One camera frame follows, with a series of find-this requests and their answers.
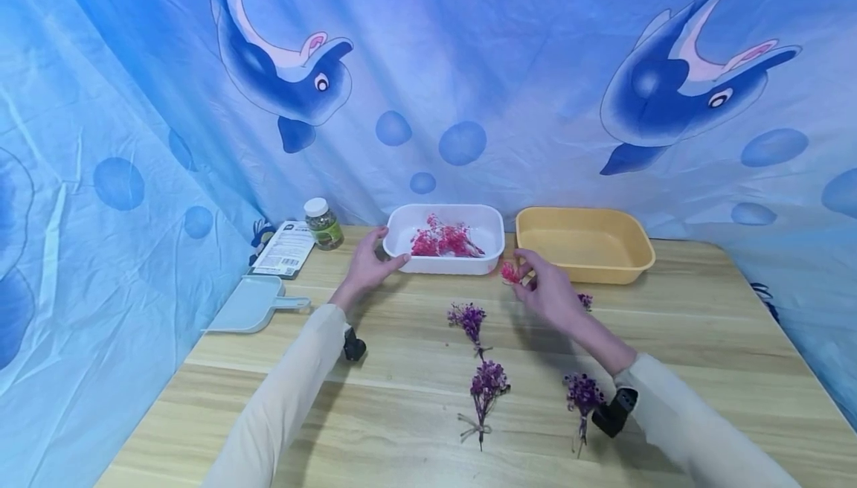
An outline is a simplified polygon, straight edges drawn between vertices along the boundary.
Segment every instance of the glass jar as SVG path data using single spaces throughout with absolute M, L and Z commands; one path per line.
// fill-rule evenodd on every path
M 312 232 L 321 250 L 335 250 L 345 241 L 339 220 L 323 197 L 314 197 L 304 204 L 306 227 Z

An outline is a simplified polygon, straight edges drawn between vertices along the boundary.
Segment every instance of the yellow plastic tray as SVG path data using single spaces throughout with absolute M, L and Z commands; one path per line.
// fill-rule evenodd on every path
M 627 285 L 655 264 L 643 226 L 622 211 L 530 207 L 516 223 L 518 246 L 564 269 L 571 281 Z

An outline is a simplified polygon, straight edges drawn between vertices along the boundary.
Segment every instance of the person's right hand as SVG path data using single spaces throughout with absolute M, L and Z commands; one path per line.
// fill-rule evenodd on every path
M 519 268 L 520 278 L 536 273 L 526 285 L 512 286 L 515 296 L 560 332 L 570 335 L 576 323 L 585 318 L 586 309 L 577 297 L 568 274 L 534 251 L 519 248 L 514 255 L 524 259 Z

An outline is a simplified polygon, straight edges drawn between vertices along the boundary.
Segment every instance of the person's hand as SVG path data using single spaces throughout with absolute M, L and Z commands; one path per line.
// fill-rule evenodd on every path
M 411 260 L 410 254 L 402 254 L 389 261 L 381 261 L 376 256 L 378 241 L 387 236 L 387 232 L 387 227 L 374 228 L 357 243 L 348 274 L 333 293 L 330 303 L 336 304 L 344 312 L 350 311 L 360 297 L 382 284 L 390 274 L 401 269 Z
M 560 332 L 573 334 L 576 324 L 586 317 L 586 309 L 568 280 L 568 274 L 531 250 L 519 248 L 515 257 L 524 259 L 519 269 L 520 277 L 536 273 L 526 285 L 512 286 L 518 300 Z

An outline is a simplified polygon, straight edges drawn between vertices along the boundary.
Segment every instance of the white plastic tray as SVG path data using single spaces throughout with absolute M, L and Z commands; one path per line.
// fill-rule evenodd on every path
M 384 251 L 398 256 L 411 251 L 411 239 L 417 229 L 428 227 L 426 220 L 434 213 L 444 224 L 462 222 L 470 228 L 470 240 L 485 252 L 483 257 L 422 257 L 413 256 L 402 267 L 411 274 L 486 275 L 497 266 L 506 249 L 503 217 L 487 205 L 403 205 L 397 208 L 387 222 L 390 229 L 384 238 Z

